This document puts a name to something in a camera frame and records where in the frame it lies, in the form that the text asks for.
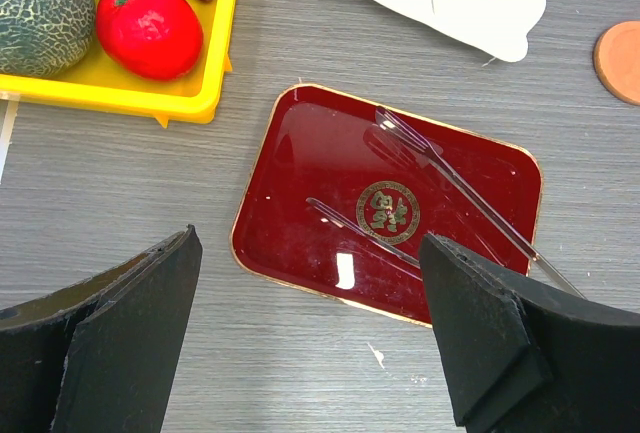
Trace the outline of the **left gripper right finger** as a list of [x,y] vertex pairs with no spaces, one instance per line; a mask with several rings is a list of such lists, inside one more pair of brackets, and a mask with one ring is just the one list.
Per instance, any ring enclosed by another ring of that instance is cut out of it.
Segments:
[[469,432],[635,432],[639,317],[426,235],[420,265],[455,423]]

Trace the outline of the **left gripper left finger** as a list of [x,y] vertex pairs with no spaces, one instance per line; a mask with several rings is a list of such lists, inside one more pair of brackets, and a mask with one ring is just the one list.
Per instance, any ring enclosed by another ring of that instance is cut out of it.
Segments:
[[199,278],[193,226],[1,311],[4,432],[159,432]]

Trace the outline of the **metal tweezers tongs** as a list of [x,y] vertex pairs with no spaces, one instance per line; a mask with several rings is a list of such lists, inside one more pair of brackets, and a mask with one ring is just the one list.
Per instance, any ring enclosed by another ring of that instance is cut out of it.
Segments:
[[[553,266],[528,240],[526,240],[497,210],[495,210],[437,151],[433,144],[413,127],[403,121],[391,110],[377,106],[376,124],[395,136],[398,141],[419,154],[426,156],[431,165],[446,178],[467,200],[472,203],[530,262],[538,266],[543,273],[566,293],[585,299],[581,293],[555,266]],[[419,261],[395,246],[378,239],[373,233],[366,232],[361,226],[339,213],[322,201],[308,197],[306,202],[322,213],[339,228],[346,227],[355,234],[366,238],[387,253],[403,262],[418,268]]]

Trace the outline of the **light wooden coaster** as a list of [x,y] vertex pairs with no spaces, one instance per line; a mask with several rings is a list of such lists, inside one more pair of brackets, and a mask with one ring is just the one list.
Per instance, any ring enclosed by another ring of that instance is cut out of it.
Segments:
[[610,27],[593,51],[596,74],[604,87],[618,99],[639,105],[639,21],[625,21]]

